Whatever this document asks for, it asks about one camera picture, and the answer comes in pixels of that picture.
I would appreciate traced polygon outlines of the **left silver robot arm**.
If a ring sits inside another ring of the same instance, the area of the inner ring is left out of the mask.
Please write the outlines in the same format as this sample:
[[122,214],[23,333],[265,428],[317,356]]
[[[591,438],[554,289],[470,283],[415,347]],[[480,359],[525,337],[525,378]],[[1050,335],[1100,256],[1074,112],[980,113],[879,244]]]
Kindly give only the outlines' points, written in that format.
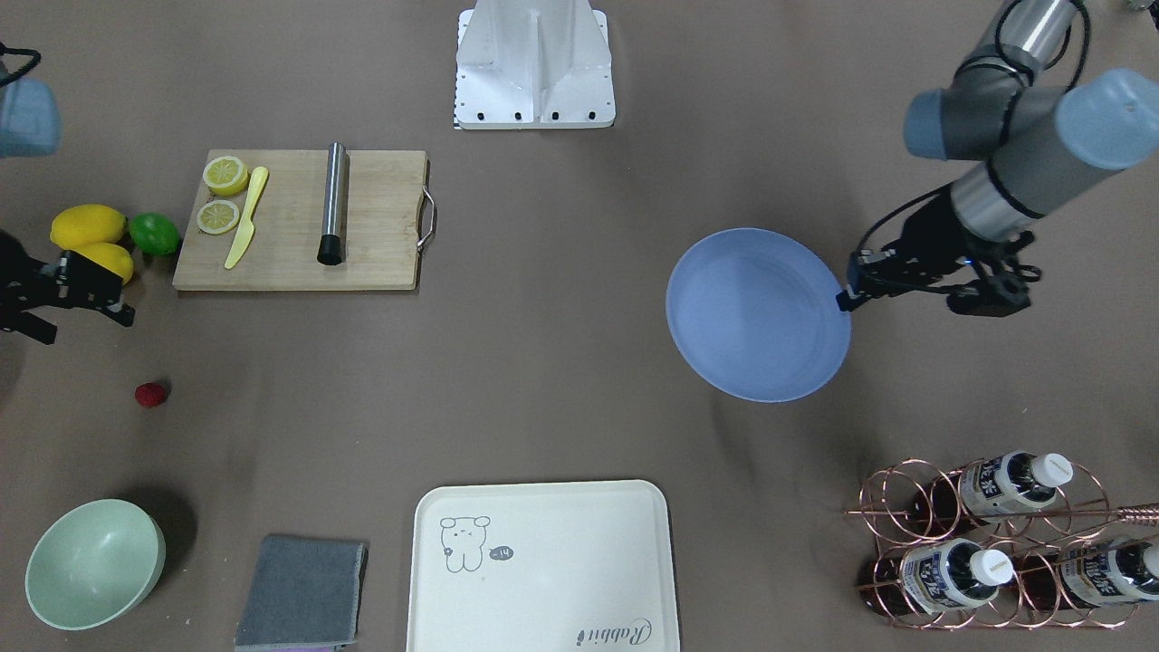
[[1006,1],[953,74],[920,91],[904,122],[917,157],[972,168],[901,205],[901,234],[879,249],[858,241],[841,312],[907,292],[943,296],[961,315],[1006,317],[1030,306],[1040,270],[1019,259],[1040,219],[1156,153],[1156,82],[1111,69],[1081,83],[1081,51],[1067,86],[1040,78],[1067,50],[1081,1]]

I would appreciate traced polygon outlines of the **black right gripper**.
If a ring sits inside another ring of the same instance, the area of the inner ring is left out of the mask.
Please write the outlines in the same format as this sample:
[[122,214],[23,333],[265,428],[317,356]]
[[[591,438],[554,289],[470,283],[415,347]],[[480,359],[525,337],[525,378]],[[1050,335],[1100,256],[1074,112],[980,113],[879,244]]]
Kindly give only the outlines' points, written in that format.
[[19,239],[1,232],[1,330],[53,345],[57,327],[30,313],[34,308],[83,308],[121,327],[133,327],[136,310],[121,300],[121,278],[66,249],[54,263],[25,252]]

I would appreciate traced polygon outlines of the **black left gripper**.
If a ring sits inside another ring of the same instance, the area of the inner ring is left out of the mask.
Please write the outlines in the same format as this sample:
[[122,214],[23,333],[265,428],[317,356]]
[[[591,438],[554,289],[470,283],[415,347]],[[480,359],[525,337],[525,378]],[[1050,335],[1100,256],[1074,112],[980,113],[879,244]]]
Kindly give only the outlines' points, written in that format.
[[[914,208],[914,213],[904,220],[898,239],[885,244],[879,254],[866,248],[879,228],[910,208]],[[953,207],[952,186],[927,191],[880,218],[858,240],[848,261],[848,284],[836,296],[838,309],[855,312],[873,301],[875,292],[990,292],[996,278],[977,263],[970,264],[978,277],[976,281],[932,286],[958,271],[961,257],[970,256],[972,247]]]

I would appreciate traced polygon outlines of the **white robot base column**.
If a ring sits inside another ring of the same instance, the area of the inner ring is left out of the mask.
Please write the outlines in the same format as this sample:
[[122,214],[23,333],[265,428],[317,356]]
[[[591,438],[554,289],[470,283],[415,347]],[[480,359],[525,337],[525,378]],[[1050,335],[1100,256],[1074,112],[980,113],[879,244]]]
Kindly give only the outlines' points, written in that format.
[[458,15],[455,129],[608,129],[608,17],[588,1],[478,1]]

